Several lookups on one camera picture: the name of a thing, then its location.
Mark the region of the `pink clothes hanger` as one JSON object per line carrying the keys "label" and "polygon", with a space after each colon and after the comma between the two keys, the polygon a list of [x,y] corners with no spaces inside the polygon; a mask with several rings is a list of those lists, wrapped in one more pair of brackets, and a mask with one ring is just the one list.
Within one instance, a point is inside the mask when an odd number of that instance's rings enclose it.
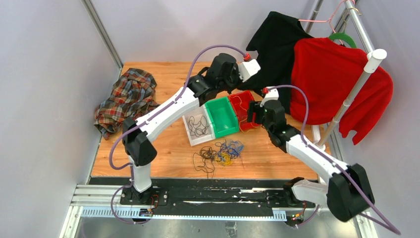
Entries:
{"label": "pink clothes hanger", "polygon": [[309,19],[299,19],[299,22],[304,25],[306,33],[312,33],[321,24],[327,25],[331,33],[336,33],[340,31],[336,25],[340,22],[346,25],[351,11],[357,16],[362,15],[356,3],[356,0],[316,0]]}

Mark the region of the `plaid flannel shirt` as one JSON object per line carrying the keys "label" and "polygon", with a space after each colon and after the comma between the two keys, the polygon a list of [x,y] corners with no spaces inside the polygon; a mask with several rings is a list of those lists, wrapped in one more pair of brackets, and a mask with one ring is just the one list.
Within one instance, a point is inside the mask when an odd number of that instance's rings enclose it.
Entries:
{"label": "plaid flannel shirt", "polygon": [[117,133],[127,118],[141,117],[159,106],[155,99],[157,82],[151,73],[129,68],[113,84],[110,96],[94,111],[94,126],[103,139]]}

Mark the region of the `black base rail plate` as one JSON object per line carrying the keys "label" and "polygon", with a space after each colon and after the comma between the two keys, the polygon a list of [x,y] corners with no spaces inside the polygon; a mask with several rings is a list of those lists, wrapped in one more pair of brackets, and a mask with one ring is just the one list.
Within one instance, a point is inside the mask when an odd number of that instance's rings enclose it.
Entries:
{"label": "black base rail plate", "polygon": [[156,215],[268,217],[274,208],[300,212],[310,202],[289,204],[283,179],[154,178],[139,193],[122,191],[119,203],[152,208]]}

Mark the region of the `red plastic bin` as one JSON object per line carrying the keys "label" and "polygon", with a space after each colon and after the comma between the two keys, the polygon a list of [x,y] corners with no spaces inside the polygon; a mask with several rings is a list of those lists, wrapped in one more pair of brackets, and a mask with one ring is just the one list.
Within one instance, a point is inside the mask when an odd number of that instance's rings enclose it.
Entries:
{"label": "red plastic bin", "polygon": [[227,98],[237,117],[239,129],[241,132],[246,132],[259,127],[258,124],[247,121],[249,103],[250,101],[254,100],[254,97],[250,91],[242,91],[239,93],[231,94],[228,95]]}

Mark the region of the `green plastic bin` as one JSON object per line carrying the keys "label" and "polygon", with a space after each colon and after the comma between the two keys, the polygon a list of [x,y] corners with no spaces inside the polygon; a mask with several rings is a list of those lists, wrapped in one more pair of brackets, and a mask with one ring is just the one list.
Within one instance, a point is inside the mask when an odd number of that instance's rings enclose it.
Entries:
{"label": "green plastic bin", "polygon": [[227,97],[213,99],[205,103],[207,113],[213,125],[216,138],[222,138],[239,132],[239,122]]}

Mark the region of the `red sweater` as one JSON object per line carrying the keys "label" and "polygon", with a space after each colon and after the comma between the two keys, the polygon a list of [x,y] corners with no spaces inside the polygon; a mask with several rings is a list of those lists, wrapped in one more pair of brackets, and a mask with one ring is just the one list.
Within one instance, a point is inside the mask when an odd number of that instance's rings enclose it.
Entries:
{"label": "red sweater", "polygon": [[[291,84],[291,116],[308,124],[332,121],[354,87],[368,59],[361,49],[340,46],[328,38],[301,39],[294,46]],[[393,95],[391,76],[379,67],[367,80],[339,123],[347,137],[355,131],[353,144],[360,143],[377,124]]]}

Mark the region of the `white clothes rack pole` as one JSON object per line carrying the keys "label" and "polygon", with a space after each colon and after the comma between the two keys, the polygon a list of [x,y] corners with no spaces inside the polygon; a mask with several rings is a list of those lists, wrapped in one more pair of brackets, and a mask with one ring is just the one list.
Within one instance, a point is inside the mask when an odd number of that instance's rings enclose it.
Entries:
{"label": "white clothes rack pole", "polygon": [[365,30],[365,27],[361,20],[361,14],[356,8],[355,0],[342,0],[339,5],[344,4],[345,9],[341,14],[341,20],[336,24],[335,27],[332,27],[333,33],[343,33],[344,24],[347,20],[347,16],[350,17],[352,23],[356,29],[356,32],[360,38],[360,41],[363,45],[365,52],[367,53],[368,62],[364,67],[363,72],[361,73],[359,79],[355,83],[354,87],[348,94],[347,98],[343,101],[341,107],[339,108],[336,115],[333,117],[332,121],[327,125],[327,129],[324,131],[324,134],[320,134],[319,126],[312,126],[313,136],[316,139],[315,145],[320,149],[325,149],[325,144],[330,136],[334,134],[335,128],[339,125],[342,117],[347,112],[351,104],[353,103],[355,97],[358,95],[362,87],[365,85],[370,76],[378,69],[382,61],[387,57],[386,50],[378,49],[376,50],[370,40],[370,37]]}

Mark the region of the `green clothes hanger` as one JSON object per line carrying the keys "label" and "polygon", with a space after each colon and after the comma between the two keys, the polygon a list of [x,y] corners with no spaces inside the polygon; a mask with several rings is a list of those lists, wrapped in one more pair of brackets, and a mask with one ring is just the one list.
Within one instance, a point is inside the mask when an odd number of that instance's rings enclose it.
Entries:
{"label": "green clothes hanger", "polygon": [[345,43],[347,43],[351,48],[353,49],[357,49],[357,44],[355,43],[355,41],[347,34],[343,33],[343,32],[336,32],[331,34],[328,37],[330,40],[334,41],[334,40],[341,40],[344,41]]}

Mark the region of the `white plastic bin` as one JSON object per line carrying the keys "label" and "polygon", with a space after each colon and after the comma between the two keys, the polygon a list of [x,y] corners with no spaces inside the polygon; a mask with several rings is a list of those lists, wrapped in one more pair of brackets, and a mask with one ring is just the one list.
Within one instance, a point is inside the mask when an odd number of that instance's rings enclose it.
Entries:
{"label": "white plastic bin", "polygon": [[215,139],[213,125],[205,112],[182,117],[190,145],[195,146]]}

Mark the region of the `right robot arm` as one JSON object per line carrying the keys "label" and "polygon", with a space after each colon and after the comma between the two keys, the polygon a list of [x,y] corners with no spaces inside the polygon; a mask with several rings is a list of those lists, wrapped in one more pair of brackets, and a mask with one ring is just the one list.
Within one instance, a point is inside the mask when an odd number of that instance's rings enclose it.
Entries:
{"label": "right robot arm", "polygon": [[302,201],[326,206],[332,215],[346,222],[375,204],[365,169],[348,165],[318,149],[295,127],[286,122],[278,100],[250,101],[247,121],[262,125],[271,143],[315,171],[324,184],[296,177],[283,186],[283,200],[291,207]]}

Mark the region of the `black shirt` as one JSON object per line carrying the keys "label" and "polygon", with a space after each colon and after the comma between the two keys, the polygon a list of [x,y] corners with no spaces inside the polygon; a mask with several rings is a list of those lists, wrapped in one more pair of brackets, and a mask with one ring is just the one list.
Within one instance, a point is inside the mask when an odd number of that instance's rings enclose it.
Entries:
{"label": "black shirt", "polygon": [[298,19],[271,11],[248,43],[247,51],[256,51],[261,69],[239,90],[252,90],[262,95],[267,86],[290,85],[294,65],[294,46],[301,39],[310,39]]}

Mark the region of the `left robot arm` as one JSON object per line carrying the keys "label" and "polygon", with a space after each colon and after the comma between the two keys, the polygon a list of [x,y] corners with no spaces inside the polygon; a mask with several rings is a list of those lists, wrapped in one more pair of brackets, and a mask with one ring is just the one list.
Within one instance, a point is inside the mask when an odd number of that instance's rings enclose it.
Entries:
{"label": "left robot arm", "polygon": [[185,114],[216,98],[218,93],[231,92],[239,82],[237,60],[220,53],[170,99],[145,116],[123,123],[122,143],[132,164],[132,197],[138,204],[148,204],[152,198],[151,162],[157,156],[153,146],[157,137]]}

